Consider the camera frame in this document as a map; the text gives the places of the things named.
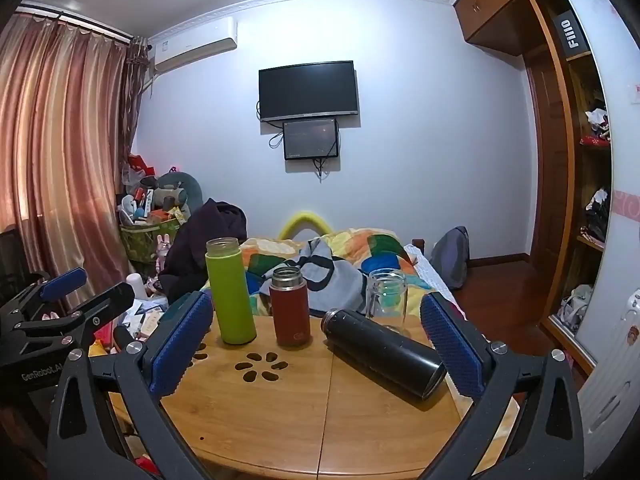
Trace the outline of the grey backpack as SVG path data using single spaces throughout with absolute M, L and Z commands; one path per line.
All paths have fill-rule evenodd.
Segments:
M 449 230 L 434 246 L 430 263 L 447 287 L 457 290 L 468 277 L 470 261 L 469 233 L 465 226 Z

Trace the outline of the colourful patchwork bedspread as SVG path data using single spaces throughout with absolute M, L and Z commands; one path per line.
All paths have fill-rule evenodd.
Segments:
M 419 249 L 401 244 L 392 231 L 349 228 L 313 238 L 316 237 L 327 242 L 334 255 L 356 266 L 366 279 L 374 270 L 401 270 L 408 283 L 407 315 L 420 318 L 423 298 L 434 292 L 454 302 L 452 292 Z M 250 307 L 254 315 L 271 315 L 269 283 L 273 270 L 280 268 L 285 260 L 295 257 L 306 242 L 308 240 L 251 237 L 240 245 Z

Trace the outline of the clear glass jar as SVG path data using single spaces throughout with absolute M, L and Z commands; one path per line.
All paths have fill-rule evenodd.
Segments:
M 408 309 L 408 283 L 401 270 L 380 269 L 367 278 L 367 318 L 394 332 L 404 334 Z

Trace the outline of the small wall monitor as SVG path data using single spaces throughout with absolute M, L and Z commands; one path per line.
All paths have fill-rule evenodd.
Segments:
M 338 128 L 334 118 L 296 120 L 283 124 L 286 160 L 335 158 L 340 154 Z

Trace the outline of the wooden wardrobe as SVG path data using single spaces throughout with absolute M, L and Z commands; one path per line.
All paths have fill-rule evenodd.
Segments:
M 537 203 L 530 258 L 550 278 L 540 320 L 582 376 L 597 364 L 579 333 L 604 255 L 612 184 L 600 73 L 574 0 L 452 0 L 464 39 L 523 59 L 533 101 Z M 573 11 L 589 51 L 568 58 L 553 19 Z

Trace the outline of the white air conditioner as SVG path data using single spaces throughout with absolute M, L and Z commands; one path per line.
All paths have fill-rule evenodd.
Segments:
M 208 22 L 160 40 L 154 47 L 154 70 L 157 74 L 234 50 L 238 26 L 234 18 Z

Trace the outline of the black thermos bottle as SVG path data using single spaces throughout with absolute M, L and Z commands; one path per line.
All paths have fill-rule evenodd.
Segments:
M 329 310 L 321 329 L 332 347 L 421 400 L 446 376 L 446 367 L 434 349 L 357 312 Z

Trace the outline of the yellow curved chair back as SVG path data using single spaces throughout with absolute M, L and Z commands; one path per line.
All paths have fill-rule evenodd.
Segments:
M 303 229 L 313 230 L 318 235 L 326 235 L 332 232 L 332 228 L 326 220 L 312 211 L 297 211 L 285 222 L 281 229 L 279 240 L 292 240 L 295 235 Z

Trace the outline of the green thermos bottle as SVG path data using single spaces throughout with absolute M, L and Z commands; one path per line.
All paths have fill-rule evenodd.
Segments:
M 205 263 L 222 341 L 234 346 L 248 344 L 257 332 L 239 241 L 235 237 L 209 240 Z

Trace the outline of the green basket of toys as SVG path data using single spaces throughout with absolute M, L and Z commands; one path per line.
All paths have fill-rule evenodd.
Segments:
M 168 235 L 172 243 L 179 229 L 178 220 L 171 219 L 152 226 L 122 226 L 119 231 L 128 259 L 150 264 L 156 259 L 157 237 Z

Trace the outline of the dark purple jacket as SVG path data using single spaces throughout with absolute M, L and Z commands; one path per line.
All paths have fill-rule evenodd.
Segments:
M 246 217 L 239 207 L 210 198 L 179 229 L 158 277 L 171 304 L 206 283 L 206 243 L 219 237 L 234 237 L 244 243 Z

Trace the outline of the pink striped curtain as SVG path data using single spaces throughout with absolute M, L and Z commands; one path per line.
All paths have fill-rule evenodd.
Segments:
M 116 196 L 131 74 L 126 44 L 79 26 L 17 13 L 1 33 L 1 227 L 30 270 L 87 272 L 71 308 L 129 272 Z

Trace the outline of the grey white garment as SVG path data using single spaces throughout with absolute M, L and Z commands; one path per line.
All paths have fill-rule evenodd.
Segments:
M 363 312 L 366 302 L 366 276 L 352 263 L 334 255 L 320 237 L 308 240 L 298 254 L 282 263 L 296 268 L 306 281 L 310 315 L 320 318 L 329 310 Z

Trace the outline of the red thermos bottle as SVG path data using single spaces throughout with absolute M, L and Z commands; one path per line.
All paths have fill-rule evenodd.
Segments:
M 269 297 L 278 344 L 282 347 L 306 344 L 311 337 L 308 290 L 299 268 L 281 266 L 274 269 Z

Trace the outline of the large wall television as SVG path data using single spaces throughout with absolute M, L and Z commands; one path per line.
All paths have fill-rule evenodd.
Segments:
M 358 115 L 354 62 L 307 63 L 260 70 L 258 107 L 262 122 Z

